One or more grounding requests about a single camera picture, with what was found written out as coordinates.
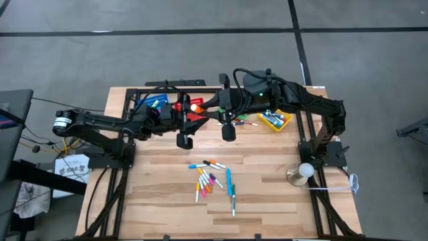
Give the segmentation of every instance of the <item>round metal base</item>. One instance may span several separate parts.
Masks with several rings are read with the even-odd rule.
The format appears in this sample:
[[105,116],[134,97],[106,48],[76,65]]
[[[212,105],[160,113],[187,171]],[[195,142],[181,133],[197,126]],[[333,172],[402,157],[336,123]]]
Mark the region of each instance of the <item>round metal base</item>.
[[288,168],[287,170],[287,179],[288,182],[290,182],[292,185],[295,185],[296,187],[300,187],[306,184],[306,182],[308,182],[308,178],[307,177],[302,177],[300,175],[297,174],[298,170],[299,170],[299,166],[298,164],[294,164],[292,166],[290,166],[290,168]]

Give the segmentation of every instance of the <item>concrete floor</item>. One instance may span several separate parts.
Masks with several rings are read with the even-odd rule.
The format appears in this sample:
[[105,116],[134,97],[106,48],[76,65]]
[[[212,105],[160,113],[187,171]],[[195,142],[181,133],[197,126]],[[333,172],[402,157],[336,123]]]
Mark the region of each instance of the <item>concrete floor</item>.
[[[299,0],[300,27],[428,26],[426,0]],[[88,31],[214,27],[291,27],[285,0],[11,0],[0,31]],[[427,117],[428,33],[302,34],[313,85],[343,99],[350,172],[360,179],[355,202],[367,236],[428,240],[428,149],[399,139],[395,129]],[[0,37],[2,90],[32,88],[35,96],[104,108],[111,86],[203,78],[270,67],[303,84],[292,33],[109,37]],[[27,124],[51,134],[56,110],[33,101]],[[53,155],[20,147],[17,158],[49,163]],[[56,200],[33,237],[74,235],[82,197]]]

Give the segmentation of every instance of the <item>orange marker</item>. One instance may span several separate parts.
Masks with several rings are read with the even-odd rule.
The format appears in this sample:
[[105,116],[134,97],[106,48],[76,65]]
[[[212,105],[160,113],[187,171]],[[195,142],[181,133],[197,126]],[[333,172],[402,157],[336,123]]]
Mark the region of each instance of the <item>orange marker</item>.
[[221,164],[221,163],[218,163],[218,162],[216,162],[216,161],[214,161],[214,160],[209,160],[209,162],[210,162],[210,163],[212,163],[212,164],[214,164],[214,165],[218,165],[219,167],[226,168],[226,166],[225,166],[225,165],[223,165],[223,164]]
[[191,106],[190,106],[190,109],[193,111],[193,112],[196,112],[196,113],[202,113],[202,112],[204,112],[205,110],[204,109],[202,109],[199,105],[197,105],[197,104],[192,104]]

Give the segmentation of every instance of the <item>yellow box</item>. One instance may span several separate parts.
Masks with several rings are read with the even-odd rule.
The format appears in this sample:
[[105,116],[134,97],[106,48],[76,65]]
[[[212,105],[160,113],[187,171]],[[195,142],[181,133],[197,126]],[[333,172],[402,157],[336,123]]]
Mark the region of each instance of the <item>yellow box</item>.
[[284,121],[284,124],[281,127],[276,127],[273,124],[271,124],[268,120],[266,120],[265,118],[263,118],[263,116],[260,113],[257,113],[257,116],[260,118],[261,121],[263,121],[269,128],[271,128],[274,131],[281,131],[283,129],[284,126],[286,126],[289,121],[292,119],[292,115],[282,112],[280,110],[275,111],[275,113],[278,114],[283,114],[284,118],[286,119],[286,121]]

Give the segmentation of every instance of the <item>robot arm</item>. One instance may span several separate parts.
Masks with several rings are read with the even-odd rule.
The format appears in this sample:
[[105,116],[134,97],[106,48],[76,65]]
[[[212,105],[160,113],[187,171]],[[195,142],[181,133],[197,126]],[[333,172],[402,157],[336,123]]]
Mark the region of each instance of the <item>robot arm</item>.
[[[242,89],[236,78],[237,72],[245,72]],[[81,109],[60,110],[56,113],[53,132],[61,137],[79,137],[94,145],[102,147],[112,157],[120,158],[127,148],[120,139],[109,139],[96,130],[109,130],[124,133],[130,139],[146,141],[154,135],[162,135],[170,131],[179,131],[177,146],[184,149],[193,148],[193,140],[188,135],[204,125],[209,118],[223,123],[222,135],[226,141],[234,141],[235,127],[231,121],[241,114],[259,113],[280,109],[283,112],[295,113],[309,111],[322,116],[322,128],[314,140],[311,140],[311,154],[322,159],[326,156],[326,146],[334,135],[344,132],[346,112],[342,101],[329,100],[310,94],[306,89],[294,82],[288,82],[276,76],[270,69],[251,72],[245,69],[235,69],[233,79],[238,88],[230,88],[229,77],[219,75],[222,90],[215,93],[211,100],[200,107],[205,110],[198,115],[204,116],[201,120],[189,121],[187,113],[192,112],[190,96],[179,92],[177,102],[182,109],[174,108],[175,103],[163,105],[160,112],[145,104],[131,110],[126,118],[91,114]],[[219,106],[225,112],[208,111],[209,108]]]

